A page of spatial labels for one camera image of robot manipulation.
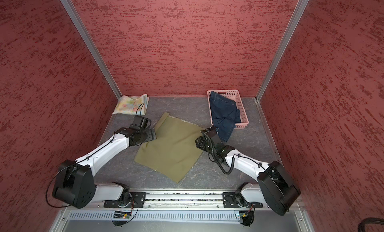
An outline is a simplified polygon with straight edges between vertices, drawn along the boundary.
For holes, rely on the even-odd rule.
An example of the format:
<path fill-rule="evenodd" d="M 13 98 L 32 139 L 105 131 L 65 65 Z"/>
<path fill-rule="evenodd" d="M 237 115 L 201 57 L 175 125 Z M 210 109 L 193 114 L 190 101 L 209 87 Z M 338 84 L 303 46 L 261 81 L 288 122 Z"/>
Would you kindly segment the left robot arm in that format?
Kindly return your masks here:
<path fill-rule="evenodd" d="M 140 146 L 156 139 L 155 129 L 121 128 L 101 146 L 74 160 L 59 165 L 54 179 L 52 196 L 69 206 L 82 209 L 96 202 L 112 202 L 117 207 L 132 206 L 128 186 L 113 182 L 96 184 L 94 176 L 117 154 L 129 147 Z"/>

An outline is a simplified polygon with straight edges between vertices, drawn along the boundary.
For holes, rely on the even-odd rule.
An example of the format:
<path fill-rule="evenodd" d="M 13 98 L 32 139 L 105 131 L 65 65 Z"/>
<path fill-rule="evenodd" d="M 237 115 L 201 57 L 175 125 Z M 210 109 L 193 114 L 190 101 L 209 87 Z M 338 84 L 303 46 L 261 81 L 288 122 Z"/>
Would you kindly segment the olive green skirt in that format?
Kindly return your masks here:
<path fill-rule="evenodd" d="M 155 125 L 157 138 L 143 143 L 134 161 L 179 183 L 203 152 L 195 143 L 202 130 L 165 112 Z"/>

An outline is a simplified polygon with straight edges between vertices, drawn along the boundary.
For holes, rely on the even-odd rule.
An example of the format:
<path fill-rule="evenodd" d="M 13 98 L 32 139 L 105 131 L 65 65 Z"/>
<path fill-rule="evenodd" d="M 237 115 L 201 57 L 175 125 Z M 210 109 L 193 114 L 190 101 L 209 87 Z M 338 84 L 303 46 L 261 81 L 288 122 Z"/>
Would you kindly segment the floral pastel skirt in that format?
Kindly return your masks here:
<path fill-rule="evenodd" d="M 126 115 L 145 115 L 149 103 L 147 94 L 141 96 L 126 96 L 123 95 L 114 109 L 113 114 L 126 114 Z"/>

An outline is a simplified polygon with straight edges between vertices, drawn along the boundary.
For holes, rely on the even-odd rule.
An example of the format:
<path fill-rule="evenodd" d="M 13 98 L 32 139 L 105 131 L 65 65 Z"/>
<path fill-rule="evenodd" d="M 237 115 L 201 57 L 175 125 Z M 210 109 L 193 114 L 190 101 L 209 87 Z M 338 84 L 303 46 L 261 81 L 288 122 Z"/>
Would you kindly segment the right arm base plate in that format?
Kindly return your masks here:
<path fill-rule="evenodd" d="M 262 203 L 249 203 L 240 194 L 235 192 L 224 192 L 223 206 L 225 209 L 261 209 L 263 208 Z"/>

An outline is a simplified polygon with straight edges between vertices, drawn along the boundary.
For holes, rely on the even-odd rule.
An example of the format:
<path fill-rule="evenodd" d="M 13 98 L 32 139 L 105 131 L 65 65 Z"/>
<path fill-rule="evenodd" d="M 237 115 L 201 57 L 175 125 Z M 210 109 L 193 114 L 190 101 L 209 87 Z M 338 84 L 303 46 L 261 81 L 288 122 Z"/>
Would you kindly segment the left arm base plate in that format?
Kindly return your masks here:
<path fill-rule="evenodd" d="M 144 206 L 146 195 L 146 192 L 125 193 L 117 201 L 104 201 L 104 208 L 142 208 Z"/>

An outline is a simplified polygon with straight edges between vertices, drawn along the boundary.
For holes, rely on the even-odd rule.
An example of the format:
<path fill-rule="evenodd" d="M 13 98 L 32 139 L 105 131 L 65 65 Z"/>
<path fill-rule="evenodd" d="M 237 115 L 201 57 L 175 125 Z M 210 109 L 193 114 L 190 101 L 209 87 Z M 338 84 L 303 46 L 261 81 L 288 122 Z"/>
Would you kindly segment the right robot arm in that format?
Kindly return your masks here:
<path fill-rule="evenodd" d="M 201 136 L 195 143 L 198 149 L 209 154 L 211 162 L 215 163 L 223 174 L 230 175 L 234 170 L 238 170 L 256 181 L 256 184 L 241 184 L 232 193 L 232 198 L 227 200 L 231 205 L 252 209 L 266 205 L 276 214 L 283 216 L 301 195 L 299 186 L 281 163 L 266 163 L 246 156 L 234 147 L 224 144 L 214 128 L 201 131 Z"/>

